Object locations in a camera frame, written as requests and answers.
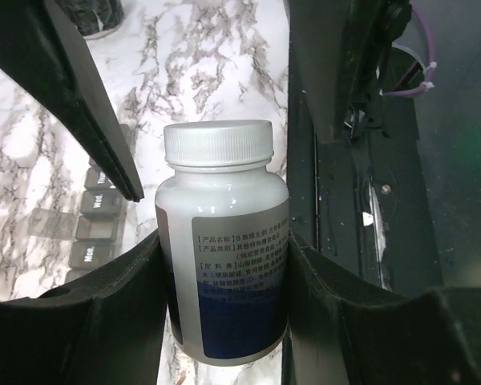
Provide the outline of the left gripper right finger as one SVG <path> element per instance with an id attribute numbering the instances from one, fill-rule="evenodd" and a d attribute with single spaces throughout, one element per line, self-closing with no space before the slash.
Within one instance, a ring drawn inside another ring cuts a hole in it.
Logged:
<path id="1" fill-rule="evenodd" d="M 374 286 L 289 236 L 299 384 L 481 384 L 481 288 L 416 298 Z"/>

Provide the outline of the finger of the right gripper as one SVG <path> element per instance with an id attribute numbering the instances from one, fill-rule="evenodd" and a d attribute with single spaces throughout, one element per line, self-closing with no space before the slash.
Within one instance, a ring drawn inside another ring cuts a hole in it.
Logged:
<path id="1" fill-rule="evenodd" d="M 290 1 L 290 42 L 322 143 L 339 139 L 349 106 L 409 22 L 407 1 Z"/>
<path id="2" fill-rule="evenodd" d="M 0 69 L 49 110 L 129 201 L 135 162 L 83 36 L 54 1 L 0 1 Z"/>

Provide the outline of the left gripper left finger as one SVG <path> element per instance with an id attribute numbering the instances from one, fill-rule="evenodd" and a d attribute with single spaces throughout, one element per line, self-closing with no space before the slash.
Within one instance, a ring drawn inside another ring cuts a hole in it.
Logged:
<path id="1" fill-rule="evenodd" d="M 39 298 L 0 302 L 0 384 L 155 384 L 166 308 L 151 233 Z"/>

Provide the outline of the grey weekly pill organizer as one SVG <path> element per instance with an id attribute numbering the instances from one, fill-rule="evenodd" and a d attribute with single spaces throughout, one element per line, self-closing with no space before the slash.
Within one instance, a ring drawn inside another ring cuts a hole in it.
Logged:
<path id="1" fill-rule="evenodd" d="M 26 250 L 17 294 L 36 298 L 116 257 L 127 207 L 59 124 L 44 128 L 24 200 Z"/>

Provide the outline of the white pill bottle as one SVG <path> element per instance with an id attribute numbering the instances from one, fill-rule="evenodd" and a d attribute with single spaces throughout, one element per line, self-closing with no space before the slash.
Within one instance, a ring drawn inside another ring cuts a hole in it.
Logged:
<path id="1" fill-rule="evenodd" d="M 267 120 L 171 124 L 173 176 L 155 195 L 172 333 L 189 357 L 231 367 L 271 352 L 287 329 L 289 191 L 267 167 Z"/>

